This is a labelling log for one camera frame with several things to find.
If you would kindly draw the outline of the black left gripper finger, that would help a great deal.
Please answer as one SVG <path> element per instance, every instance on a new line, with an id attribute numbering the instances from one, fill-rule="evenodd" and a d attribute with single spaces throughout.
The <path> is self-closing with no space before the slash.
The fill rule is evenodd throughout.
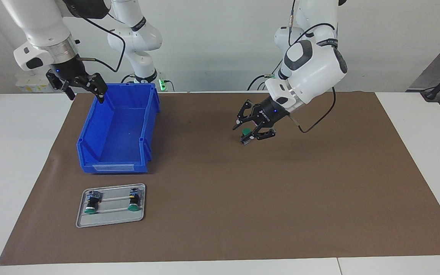
<path id="1" fill-rule="evenodd" d="M 249 134 L 249 141 L 253 140 L 264 140 L 274 137 L 276 135 L 276 130 L 274 127 L 267 127 L 265 124 L 257 125 Z"/>
<path id="2" fill-rule="evenodd" d="M 233 127 L 233 130 L 238 129 L 241 125 L 248 122 L 253 122 L 255 130 L 262 129 L 262 109 L 260 104 L 253 104 L 250 100 L 246 100 L 237 114 L 237 120 Z"/>

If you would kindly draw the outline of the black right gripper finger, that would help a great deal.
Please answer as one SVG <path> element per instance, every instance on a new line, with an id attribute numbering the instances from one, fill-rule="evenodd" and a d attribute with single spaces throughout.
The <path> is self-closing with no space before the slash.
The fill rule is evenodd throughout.
<path id="1" fill-rule="evenodd" d="M 108 90 L 108 86 L 99 73 L 92 75 L 81 75 L 76 77 L 76 85 L 87 92 L 91 92 L 95 95 L 97 101 L 103 104 L 105 101 L 105 93 Z"/>
<path id="2" fill-rule="evenodd" d="M 47 73 L 47 80 L 54 90 L 63 92 L 71 101 L 75 99 L 75 92 L 69 86 L 68 81 L 62 82 L 54 73 Z"/>

